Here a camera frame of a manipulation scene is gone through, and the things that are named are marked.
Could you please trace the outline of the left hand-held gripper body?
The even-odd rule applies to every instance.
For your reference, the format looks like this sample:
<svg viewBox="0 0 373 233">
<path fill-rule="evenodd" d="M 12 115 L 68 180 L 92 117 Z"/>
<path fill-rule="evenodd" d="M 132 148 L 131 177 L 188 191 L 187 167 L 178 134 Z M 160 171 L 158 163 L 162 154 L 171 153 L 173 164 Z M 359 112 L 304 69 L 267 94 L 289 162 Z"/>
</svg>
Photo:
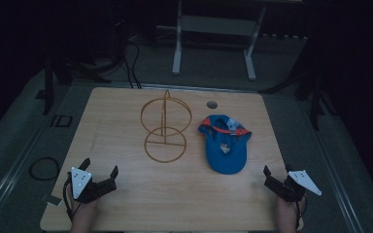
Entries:
<svg viewBox="0 0 373 233">
<path fill-rule="evenodd" d="M 109 178 L 95 183 L 91 173 L 75 167 L 71 168 L 71 180 L 73 199 L 82 203 L 90 203 L 117 189 L 116 180 Z"/>
</svg>

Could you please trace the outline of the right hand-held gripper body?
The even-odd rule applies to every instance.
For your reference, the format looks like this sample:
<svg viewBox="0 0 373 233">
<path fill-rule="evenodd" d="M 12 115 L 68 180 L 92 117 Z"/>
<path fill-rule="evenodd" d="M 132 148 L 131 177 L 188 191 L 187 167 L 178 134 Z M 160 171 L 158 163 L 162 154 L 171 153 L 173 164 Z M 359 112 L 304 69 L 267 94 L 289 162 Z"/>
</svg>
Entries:
<svg viewBox="0 0 373 233">
<path fill-rule="evenodd" d="M 322 191 L 316 186 L 305 170 L 289 172 L 283 183 L 275 179 L 272 175 L 268 178 L 265 177 L 264 185 L 286 202 L 301 201 L 306 190 L 318 196 L 322 195 Z"/>
</svg>

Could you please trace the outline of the person's left hand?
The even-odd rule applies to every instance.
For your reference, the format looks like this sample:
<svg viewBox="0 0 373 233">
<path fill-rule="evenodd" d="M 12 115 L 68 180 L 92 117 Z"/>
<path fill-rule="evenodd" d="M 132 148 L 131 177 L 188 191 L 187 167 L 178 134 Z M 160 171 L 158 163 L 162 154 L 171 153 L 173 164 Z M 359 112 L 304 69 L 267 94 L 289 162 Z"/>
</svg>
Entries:
<svg viewBox="0 0 373 233">
<path fill-rule="evenodd" d="M 96 199 L 90 203 L 80 203 L 71 200 L 73 219 L 70 233 L 90 233 L 93 222 L 97 216 L 97 206 L 99 200 Z"/>
</svg>

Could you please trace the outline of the person's right hand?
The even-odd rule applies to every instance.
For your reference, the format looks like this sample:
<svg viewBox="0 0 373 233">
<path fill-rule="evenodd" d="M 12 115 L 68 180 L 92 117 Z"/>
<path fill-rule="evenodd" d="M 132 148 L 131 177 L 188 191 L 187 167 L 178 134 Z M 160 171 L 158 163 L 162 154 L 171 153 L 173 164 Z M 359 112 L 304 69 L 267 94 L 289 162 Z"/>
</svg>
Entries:
<svg viewBox="0 0 373 233">
<path fill-rule="evenodd" d="M 276 197 L 275 222 L 279 233 L 296 233 L 298 218 L 304 210 L 305 199 L 300 202 L 286 202 Z"/>
</svg>

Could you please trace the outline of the blue baseball cap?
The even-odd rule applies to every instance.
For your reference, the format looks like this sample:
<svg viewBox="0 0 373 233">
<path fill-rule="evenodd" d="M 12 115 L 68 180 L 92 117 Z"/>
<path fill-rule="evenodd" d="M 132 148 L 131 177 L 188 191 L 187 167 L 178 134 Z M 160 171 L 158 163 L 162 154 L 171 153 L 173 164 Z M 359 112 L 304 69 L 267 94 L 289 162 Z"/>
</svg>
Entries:
<svg viewBox="0 0 373 233">
<path fill-rule="evenodd" d="M 209 166 L 223 175 L 239 173 L 247 162 L 247 142 L 252 132 L 226 115 L 210 115 L 202 120 L 198 131 L 205 138 Z"/>
</svg>

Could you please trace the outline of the black floor socket box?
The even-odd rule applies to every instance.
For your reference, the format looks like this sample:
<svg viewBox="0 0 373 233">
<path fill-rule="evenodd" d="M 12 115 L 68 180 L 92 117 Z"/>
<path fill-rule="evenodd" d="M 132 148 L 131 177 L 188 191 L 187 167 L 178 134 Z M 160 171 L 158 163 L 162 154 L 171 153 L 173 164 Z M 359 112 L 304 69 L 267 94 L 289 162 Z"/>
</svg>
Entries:
<svg viewBox="0 0 373 233">
<path fill-rule="evenodd" d="M 54 115 L 50 127 L 69 127 L 72 124 L 72 121 L 72 116 Z"/>
</svg>

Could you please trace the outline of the dark tripod stand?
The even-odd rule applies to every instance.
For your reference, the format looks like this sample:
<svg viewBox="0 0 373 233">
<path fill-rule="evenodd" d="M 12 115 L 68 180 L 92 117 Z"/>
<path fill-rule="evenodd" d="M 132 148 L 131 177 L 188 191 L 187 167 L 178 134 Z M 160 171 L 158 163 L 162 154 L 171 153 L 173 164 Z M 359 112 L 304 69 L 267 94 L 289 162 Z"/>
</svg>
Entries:
<svg viewBox="0 0 373 233">
<path fill-rule="evenodd" d="M 323 62 L 316 63 L 310 67 L 304 64 L 295 65 L 283 82 L 262 89 L 259 93 L 272 94 L 298 83 L 294 96 L 298 101 L 306 101 L 308 97 L 311 98 L 309 121 L 313 128 L 319 131 L 319 116 L 324 115 L 321 103 L 328 105 L 322 95 L 322 80 L 325 77 L 326 68 L 327 65 Z"/>
<path fill-rule="evenodd" d="M 37 94 L 38 99 L 43 99 L 45 101 L 45 108 L 43 110 L 44 116 L 50 112 L 53 105 L 53 76 L 57 76 L 60 83 L 70 85 L 73 80 L 72 75 L 69 73 L 70 69 L 80 72 L 87 80 L 93 80 L 99 83 L 110 82 L 109 80 L 101 78 L 97 74 L 98 68 L 95 70 L 86 68 L 78 61 L 75 61 L 64 54 L 49 56 L 44 64 L 44 89 L 40 90 Z"/>
</svg>

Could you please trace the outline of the white metal stand frame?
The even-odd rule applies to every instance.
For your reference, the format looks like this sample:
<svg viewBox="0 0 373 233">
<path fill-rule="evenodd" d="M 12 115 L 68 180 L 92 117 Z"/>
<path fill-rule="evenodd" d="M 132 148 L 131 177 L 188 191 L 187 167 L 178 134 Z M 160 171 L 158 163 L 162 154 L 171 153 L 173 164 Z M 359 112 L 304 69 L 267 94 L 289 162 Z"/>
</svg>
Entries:
<svg viewBox="0 0 373 233">
<path fill-rule="evenodd" d="M 202 17 L 185 15 L 183 13 L 183 0 L 177 0 L 177 20 L 175 27 L 176 45 L 172 65 L 172 74 L 179 75 L 181 73 L 183 32 L 245 36 L 250 38 L 250 44 L 243 50 L 244 62 L 246 65 L 248 80 L 253 82 L 256 79 L 253 52 L 266 10 L 266 7 L 261 7 L 259 13 L 257 14 L 257 19 L 254 20 L 225 17 Z"/>
</svg>

